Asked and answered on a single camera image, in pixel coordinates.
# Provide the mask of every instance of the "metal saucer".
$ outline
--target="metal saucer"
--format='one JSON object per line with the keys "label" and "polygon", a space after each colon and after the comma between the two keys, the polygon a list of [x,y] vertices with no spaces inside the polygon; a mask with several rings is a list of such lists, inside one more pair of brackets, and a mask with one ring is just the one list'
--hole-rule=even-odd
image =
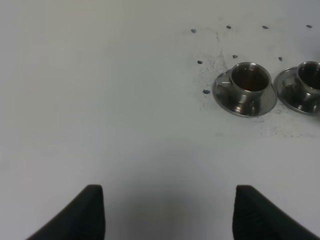
{"label": "metal saucer", "polygon": [[274,86],[280,101],[288,108],[302,114],[314,115],[319,112],[320,102],[303,102],[295,94],[296,75],[298,67],[290,67],[276,76]]}
{"label": "metal saucer", "polygon": [[217,103],[229,113],[242,117],[258,117],[270,112],[277,103],[277,93],[273,85],[267,87],[258,99],[241,103],[235,101],[230,91],[231,69],[221,73],[214,81],[212,92]]}

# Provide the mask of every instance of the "cup rim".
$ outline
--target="cup rim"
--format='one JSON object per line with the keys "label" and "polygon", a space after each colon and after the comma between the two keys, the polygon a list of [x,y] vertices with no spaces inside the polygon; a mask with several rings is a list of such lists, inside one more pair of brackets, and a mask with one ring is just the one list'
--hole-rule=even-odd
{"label": "cup rim", "polygon": [[[234,70],[240,66],[240,65],[255,65],[257,66],[258,68],[260,68],[264,74],[266,74],[267,78],[268,78],[268,83],[266,85],[266,87],[264,89],[261,89],[261,90],[258,90],[258,91],[250,91],[250,90],[246,90],[242,87],[240,87],[239,85],[236,84],[236,82],[233,80],[233,77],[232,77],[232,74],[234,72]],[[248,92],[248,93],[260,93],[260,92],[263,92],[264,90],[266,90],[270,85],[271,85],[271,75],[270,73],[267,71],[267,69],[265,69],[263,66],[257,64],[257,63],[254,63],[254,62],[249,62],[249,61],[244,61],[244,62],[240,62],[240,63],[237,63],[236,65],[234,65],[232,68],[231,68],[231,71],[230,71],[230,81],[233,85],[235,85],[237,88],[241,89],[242,91],[245,91],[245,92]]]}
{"label": "cup rim", "polygon": [[320,62],[317,62],[317,61],[304,61],[304,62],[300,63],[300,64],[298,65],[297,69],[296,69],[296,76],[297,76],[297,79],[300,81],[300,83],[302,83],[302,84],[303,84],[304,86],[306,86],[307,88],[312,89],[313,91],[318,91],[318,92],[320,92],[320,89],[314,88],[314,87],[306,84],[306,83],[302,80],[302,78],[300,77],[300,75],[299,75],[299,69],[302,68],[302,66],[305,65],[305,64],[315,64],[315,65],[319,65],[319,67],[320,67]]}

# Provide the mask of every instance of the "metal cup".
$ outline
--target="metal cup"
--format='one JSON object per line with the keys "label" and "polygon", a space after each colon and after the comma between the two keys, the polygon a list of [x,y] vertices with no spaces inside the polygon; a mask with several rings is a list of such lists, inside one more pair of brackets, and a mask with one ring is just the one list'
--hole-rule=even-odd
{"label": "metal cup", "polygon": [[271,85],[268,71],[252,62],[241,62],[231,69],[229,75],[230,96],[239,103],[246,104],[258,100]]}
{"label": "metal cup", "polygon": [[320,63],[306,61],[301,63],[296,71],[294,95],[302,103],[312,103],[320,100]]}

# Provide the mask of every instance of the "white surface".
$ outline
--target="white surface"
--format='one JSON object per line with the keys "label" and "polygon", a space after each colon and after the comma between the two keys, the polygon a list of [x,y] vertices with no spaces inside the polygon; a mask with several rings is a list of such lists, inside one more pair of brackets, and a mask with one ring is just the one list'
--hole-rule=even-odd
{"label": "white surface", "polygon": [[103,186],[112,240],[231,240],[239,184],[320,236],[319,119],[280,102],[262,117],[236,117],[202,94],[238,62],[274,78],[320,61],[319,8],[2,1],[0,239],[25,239],[88,184]]}

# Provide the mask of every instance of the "dark liquid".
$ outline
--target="dark liquid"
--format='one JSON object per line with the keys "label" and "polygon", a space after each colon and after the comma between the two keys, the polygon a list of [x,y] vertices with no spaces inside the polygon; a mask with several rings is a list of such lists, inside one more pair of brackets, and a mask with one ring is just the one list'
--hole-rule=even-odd
{"label": "dark liquid", "polygon": [[238,69],[232,73],[232,79],[240,88],[252,92],[268,86],[268,76],[259,70]]}
{"label": "dark liquid", "polygon": [[320,89],[320,71],[314,68],[306,67],[299,69],[301,80],[313,89]]}

